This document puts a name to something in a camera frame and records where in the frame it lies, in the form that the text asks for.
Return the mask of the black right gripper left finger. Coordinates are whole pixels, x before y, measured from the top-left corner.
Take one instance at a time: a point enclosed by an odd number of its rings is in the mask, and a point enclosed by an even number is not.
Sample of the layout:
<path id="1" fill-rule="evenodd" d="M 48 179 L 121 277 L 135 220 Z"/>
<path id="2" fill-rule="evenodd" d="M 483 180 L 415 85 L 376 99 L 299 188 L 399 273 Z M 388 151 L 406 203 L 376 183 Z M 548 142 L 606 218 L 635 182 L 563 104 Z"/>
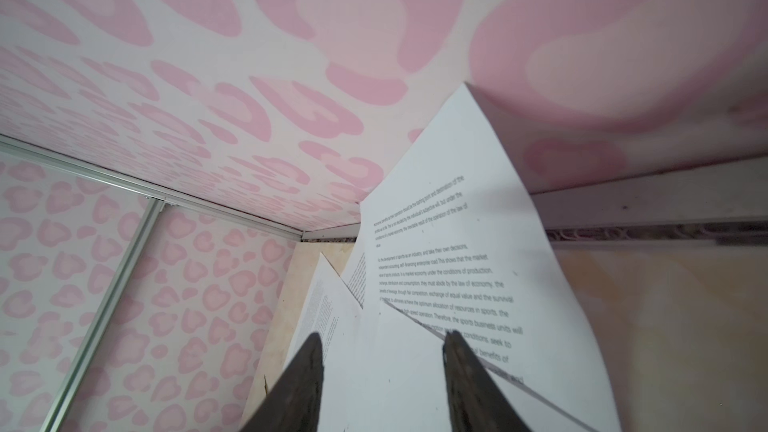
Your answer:
<path id="1" fill-rule="evenodd" d="M 242 432 L 315 432 L 324 380 L 322 340 L 312 332 L 303 342 Z"/>

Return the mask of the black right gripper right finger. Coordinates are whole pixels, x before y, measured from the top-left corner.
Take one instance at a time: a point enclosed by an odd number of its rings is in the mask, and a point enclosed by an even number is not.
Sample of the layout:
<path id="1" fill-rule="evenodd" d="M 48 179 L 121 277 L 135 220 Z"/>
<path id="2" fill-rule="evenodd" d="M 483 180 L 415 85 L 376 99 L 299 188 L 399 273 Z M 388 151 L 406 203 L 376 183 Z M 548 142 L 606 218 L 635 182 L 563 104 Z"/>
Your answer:
<path id="1" fill-rule="evenodd" d="M 453 431 L 530 431 L 458 331 L 446 335 L 443 363 Z"/>

